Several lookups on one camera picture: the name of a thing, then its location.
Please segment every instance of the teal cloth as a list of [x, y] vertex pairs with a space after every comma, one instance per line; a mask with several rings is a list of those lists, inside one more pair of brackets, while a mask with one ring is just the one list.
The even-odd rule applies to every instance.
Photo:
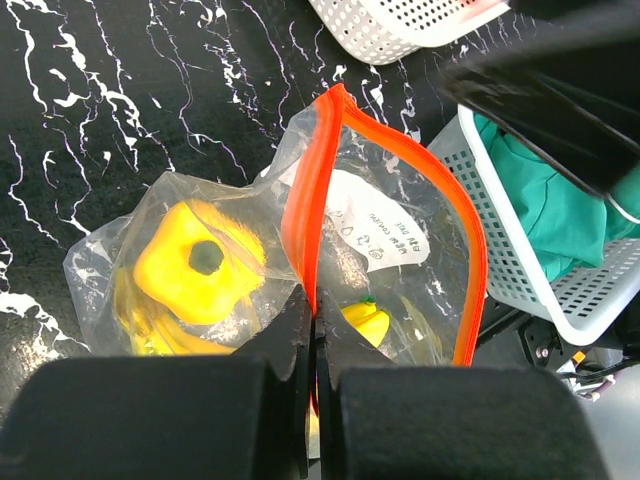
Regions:
[[[601, 266], [605, 243], [640, 237], [640, 226], [624, 218], [609, 201], [584, 193], [485, 117], [476, 115], [475, 123], [550, 282], [578, 265]], [[616, 187], [612, 197], [640, 218], [640, 168]]]

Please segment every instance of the white plastic basket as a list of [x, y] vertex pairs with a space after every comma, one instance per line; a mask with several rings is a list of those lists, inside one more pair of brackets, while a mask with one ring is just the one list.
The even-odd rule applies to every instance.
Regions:
[[579, 267], [549, 284], [480, 139], [473, 112], [459, 107], [429, 150], [447, 164], [478, 210], [489, 249], [489, 294], [552, 321], [573, 345], [595, 342], [640, 290], [640, 240], [611, 242], [601, 268]]
[[509, 9], [504, 0], [309, 0], [340, 45], [372, 65], [460, 38]]

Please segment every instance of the yellow fruit toy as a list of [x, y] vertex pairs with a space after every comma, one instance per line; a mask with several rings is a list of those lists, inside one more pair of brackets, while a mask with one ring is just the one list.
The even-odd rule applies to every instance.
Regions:
[[[224, 232], [243, 248], [243, 258], [231, 252], [207, 226]], [[190, 200], [167, 212], [138, 258], [133, 277], [146, 295], [183, 322], [213, 325], [262, 284], [263, 278], [255, 270], [264, 264], [262, 244], [253, 232], [215, 206]]]
[[131, 273], [116, 273], [114, 311], [131, 338], [136, 355], [229, 354], [235, 348], [210, 342], [182, 330], [166, 307], [129, 285]]
[[389, 315], [378, 310], [373, 298], [366, 298], [361, 303], [343, 308], [342, 314], [360, 335], [376, 348], [380, 346], [389, 331], [391, 323]]

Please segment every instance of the clear plastic bag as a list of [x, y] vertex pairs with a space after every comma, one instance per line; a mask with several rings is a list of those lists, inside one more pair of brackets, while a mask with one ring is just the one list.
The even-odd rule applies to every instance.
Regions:
[[166, 173], [72, 247], [65, 271], [98, 354], [230, 353], [301, 282], [400, 364], [469, 364], [486, 285], [472, 203], [423, 147], [337, 86], [296, 115], [245, 188]]
[[102, 355], [231, 353], [298, 283], [271, 192], [165, 173], [135, 211], [73, 246], [65, 271]]

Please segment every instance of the paper label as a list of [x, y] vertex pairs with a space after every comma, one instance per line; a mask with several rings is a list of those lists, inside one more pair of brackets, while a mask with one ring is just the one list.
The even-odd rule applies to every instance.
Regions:
[[[291, 186], [297, 168], [296, 162], [279, 180]], [[333, 171], [325, 213], [340, 237], [367, 258], [367, 272], [419, 264], [429, 256], [429, 241], [411, 215], [357, 175]]]

